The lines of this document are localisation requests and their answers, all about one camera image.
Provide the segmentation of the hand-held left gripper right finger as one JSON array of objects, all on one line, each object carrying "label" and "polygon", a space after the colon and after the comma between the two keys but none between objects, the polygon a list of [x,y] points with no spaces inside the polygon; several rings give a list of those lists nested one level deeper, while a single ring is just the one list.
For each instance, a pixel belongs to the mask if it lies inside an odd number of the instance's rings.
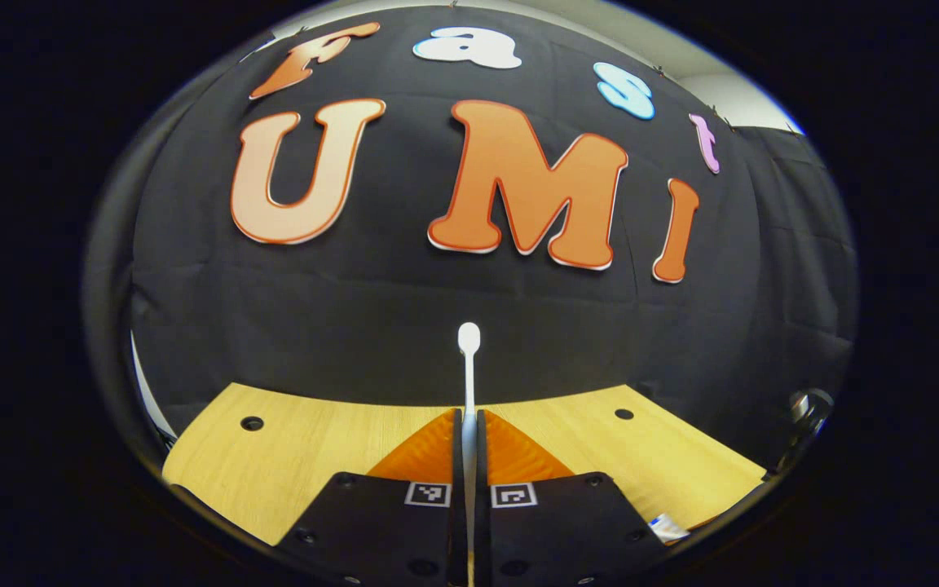
[{"label": "hand-held left gripper right finger", "polygon": [[608,474],[492,482],[499,464],[535,464],[538,450],[487,410],[474,448],[474,587],[633,587],[667,553]]}]

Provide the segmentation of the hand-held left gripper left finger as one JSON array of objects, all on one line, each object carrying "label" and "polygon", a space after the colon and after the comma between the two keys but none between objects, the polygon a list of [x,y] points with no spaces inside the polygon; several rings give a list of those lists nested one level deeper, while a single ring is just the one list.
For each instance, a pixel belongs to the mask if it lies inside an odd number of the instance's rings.
[{"label": "hand-held left gripper left finger", "polygon": [[462,424],[447,410],[368,473],[334,473],[277,549],[343,587],[467,587]]}]

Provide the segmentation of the white toothpaste tube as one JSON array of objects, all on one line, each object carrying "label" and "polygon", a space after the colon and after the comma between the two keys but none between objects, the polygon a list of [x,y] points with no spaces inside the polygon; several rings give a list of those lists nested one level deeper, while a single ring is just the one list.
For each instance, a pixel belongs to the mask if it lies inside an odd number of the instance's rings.
[{"label": "white toothpaste tube", "polygon": [[655,537],[664,545],[674,544],[690,535],[689,530],[675,523],[675,521],[665,513],[652,518],[652,520],[649,521],[649,528],[653,534],[655,534]]}]

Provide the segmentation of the white toothbrush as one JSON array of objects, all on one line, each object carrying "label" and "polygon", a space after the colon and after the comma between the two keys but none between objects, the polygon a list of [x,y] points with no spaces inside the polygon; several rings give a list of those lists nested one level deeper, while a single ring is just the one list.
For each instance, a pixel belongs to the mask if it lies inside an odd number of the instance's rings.
[{"label": "white toothbrush", "polygon": [[465,358],[465,410],[461,425],[462,472],[465,476],[465,517],[467,580],[473,584],[474,558],[474,506],[478,463],[477,409],[474,401],[474,356],[481,346],[481,332],[477,324],[465,322],[457,331],[457,345]]}]

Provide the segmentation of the black backdrop cloth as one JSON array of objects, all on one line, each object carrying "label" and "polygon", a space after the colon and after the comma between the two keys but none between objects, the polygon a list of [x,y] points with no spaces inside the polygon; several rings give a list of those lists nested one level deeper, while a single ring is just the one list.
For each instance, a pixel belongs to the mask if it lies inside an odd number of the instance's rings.
[{"label": "black backdrop cloth", "polygon": [[82,311],[130,435],[227,384],[480,404],[626,384],[761,468],[836,397],[857,238],[809,138],[747,124],[596,31],[484,5],[295,19],[142,127],[90,231]]}]

